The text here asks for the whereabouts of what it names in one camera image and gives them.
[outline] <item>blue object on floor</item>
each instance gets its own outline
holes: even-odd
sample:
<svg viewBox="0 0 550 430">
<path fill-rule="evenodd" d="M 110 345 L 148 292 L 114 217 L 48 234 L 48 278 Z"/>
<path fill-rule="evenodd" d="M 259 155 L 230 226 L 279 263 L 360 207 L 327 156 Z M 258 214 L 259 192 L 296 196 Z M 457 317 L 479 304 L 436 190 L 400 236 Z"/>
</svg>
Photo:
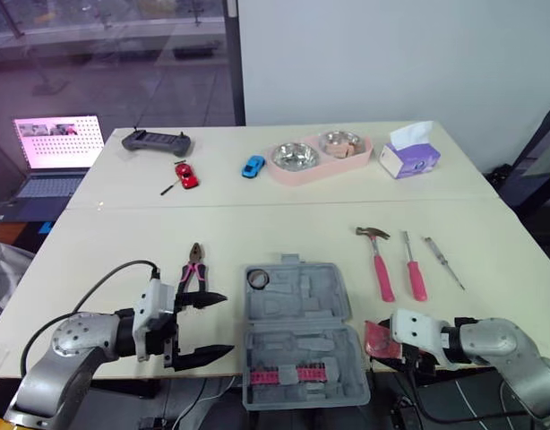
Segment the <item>blue object on floor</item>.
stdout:
<svg viewBox="0 0 550 430">
<path fill-rule="evenodd" d="M 39 235 L 47 235 L 52 231 L 52 222 L 45 222 L 39 230 Z"/>
</svg>

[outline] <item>hammer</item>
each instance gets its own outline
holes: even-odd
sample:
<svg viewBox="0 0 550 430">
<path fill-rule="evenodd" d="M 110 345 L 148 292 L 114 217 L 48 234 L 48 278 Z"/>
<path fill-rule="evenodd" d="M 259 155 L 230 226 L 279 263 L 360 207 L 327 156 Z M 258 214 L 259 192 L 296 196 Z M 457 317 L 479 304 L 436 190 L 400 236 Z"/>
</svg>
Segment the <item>hammer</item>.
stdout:
<svg viewBox="0 0 550 430">
<path fill-rule="evenodd" d="M 386 270 L 386 265 L 384 260 L 379 253 L 379 246 L 376 243 L 377 237 L 382 237 L 384 240 L 388 240 L 391 237 L 389 234 L 385 233 L 378 228 L 361 228 L 357 227 L 355 233 L 359 236 L 368 236 L 371 239 L 371 244 L 373 245 L 374 253 L 374 269 L 376 270 L 376 277 L 379 280 L 379 286 L 381 288 L 382 300 L 385 302 L 394 302 L 394 293 L 391 288 L 391 280 L 389 279 L 389 272 Z"/>
</svg>

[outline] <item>white wall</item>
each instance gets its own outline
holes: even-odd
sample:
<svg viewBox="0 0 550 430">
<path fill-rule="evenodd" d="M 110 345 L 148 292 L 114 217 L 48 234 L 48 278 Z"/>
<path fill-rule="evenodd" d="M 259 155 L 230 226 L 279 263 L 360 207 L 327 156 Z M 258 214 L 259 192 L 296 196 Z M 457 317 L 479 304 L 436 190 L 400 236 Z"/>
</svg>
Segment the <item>white wall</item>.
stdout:
<svg viewBox="0 0 550 430">
<path fill-rule="evenodd" d="M 440 121 L 487 171 L 550 108 L 550 0 L 239 0 L 249 125 Z"/>
</svg>

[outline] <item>game controller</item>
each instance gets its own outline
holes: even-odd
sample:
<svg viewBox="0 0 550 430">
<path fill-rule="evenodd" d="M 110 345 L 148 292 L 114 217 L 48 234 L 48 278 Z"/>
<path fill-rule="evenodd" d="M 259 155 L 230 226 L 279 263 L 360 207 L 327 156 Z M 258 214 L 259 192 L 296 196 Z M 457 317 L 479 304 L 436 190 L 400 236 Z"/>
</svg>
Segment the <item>game controller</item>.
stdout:
<svg viewBox="0 0 550 430">
<path fill-rule="evenodd" d="M 156 150 L 171 152 L 177 157 L 183 157 L 192 140 L 181 132 L 178 136 L 173 134 L 149 133 L 145 130 L 135 130 L 122 140 L 122 145 L 129 151 Z"/>
</svg>

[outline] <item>robotic arm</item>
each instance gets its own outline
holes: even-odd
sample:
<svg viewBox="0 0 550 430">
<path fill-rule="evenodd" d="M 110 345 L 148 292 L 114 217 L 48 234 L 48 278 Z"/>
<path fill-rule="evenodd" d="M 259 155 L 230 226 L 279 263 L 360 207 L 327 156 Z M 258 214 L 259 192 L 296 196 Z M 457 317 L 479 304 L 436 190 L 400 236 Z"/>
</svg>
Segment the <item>robotic arm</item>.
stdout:
<svg viewBox="0 0 550 430">
<path fill-rule="evenodd" d="M 120 357 L 137 355 L 146 361 L 163 354 L 164 367 L 179 371 L 225 356 L 232 345 L 210 345 L 179 355 L 176 323 L 184 306 L 201 309 L 224 300 L 221 294 L 201 290 L 176 293 L 156 276 L 134 309 L 68 318 L 54 331 L 46 354 L 23 378 L 4 419 L 32 429 L 65 430 L 98 367 Z"/>
<path fill-rule="evenodd" d="M 455 326 L 400 309 L 391 316 L 391 336 L 433 356 L 451 370 L 458 363 L 493 366 L 522 406 L 550 428 L 550 359 L 541 357 L 534 341 L 502 318 L 457 318 Z"/>
</svg>

